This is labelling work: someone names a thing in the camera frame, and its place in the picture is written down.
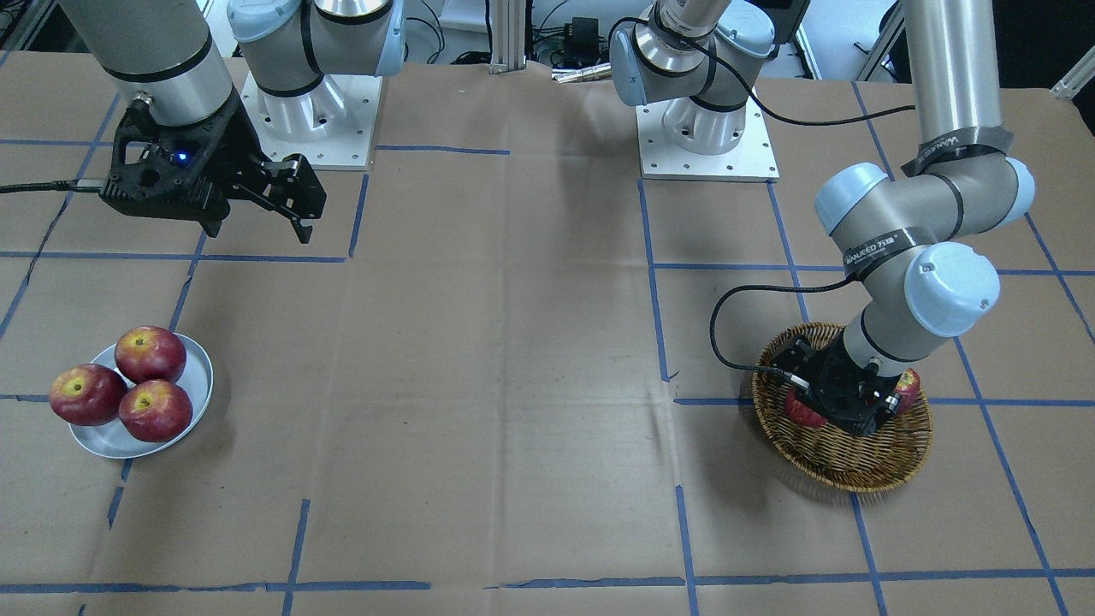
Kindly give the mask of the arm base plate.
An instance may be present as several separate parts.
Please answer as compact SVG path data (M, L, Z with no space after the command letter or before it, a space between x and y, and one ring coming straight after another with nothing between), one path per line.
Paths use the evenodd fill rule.
M270 159L304 155L312 168L364 172L372 156L383 85L381 77L325 75L311 92L278 98L247 74L241 98Z
M766 121L752 102L719 113L678 98L635 109L642 178L647 181L779 181Z

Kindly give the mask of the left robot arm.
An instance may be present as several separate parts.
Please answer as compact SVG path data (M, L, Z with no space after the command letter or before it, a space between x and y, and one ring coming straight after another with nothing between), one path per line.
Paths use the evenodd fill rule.
M875 164L838 172L814 208L842 253L845 280L871 295L832 342L789 342L766 374L829 425L871 435L906 397L900 375L998 303L988 258L963 245L1028 212L1035 181L1008 155L989 1L908 1L907 47L920 143L903 176ZM727 155L774 48L766 13L728 1L656 1L607 35L619 98L668 102L661 132L698 156Z

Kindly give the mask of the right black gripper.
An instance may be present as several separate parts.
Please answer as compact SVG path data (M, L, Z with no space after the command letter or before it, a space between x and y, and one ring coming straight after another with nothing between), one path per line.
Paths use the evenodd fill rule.
M223 123L223 133L216 138L203 171L210 186L204 233L218 237L230 213L229 200L244 199L286 218L298 242L308 245L326 204L326 191L308 156L291 153L281 161L266 156L235 88L214 117Z

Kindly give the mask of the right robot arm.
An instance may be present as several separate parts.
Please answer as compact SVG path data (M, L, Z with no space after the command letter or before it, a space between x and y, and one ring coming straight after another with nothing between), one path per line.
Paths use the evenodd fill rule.
M257 86L257 113L194 1L62 1L126 109L97 196L122 216L199 223L218 234L232 200L283 216L301 243L323 214L318 155L270 156L257 123L292 141L351 132L336 78L395 75L400 1L230 1L232 36Z

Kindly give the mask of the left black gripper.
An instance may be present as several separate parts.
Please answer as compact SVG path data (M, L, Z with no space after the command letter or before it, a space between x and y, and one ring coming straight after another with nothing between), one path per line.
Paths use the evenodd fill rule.
M860 367L843 346L798 346L796 375L805 382L796 387L798 400L849 435L872 435L907 408L900 377Z

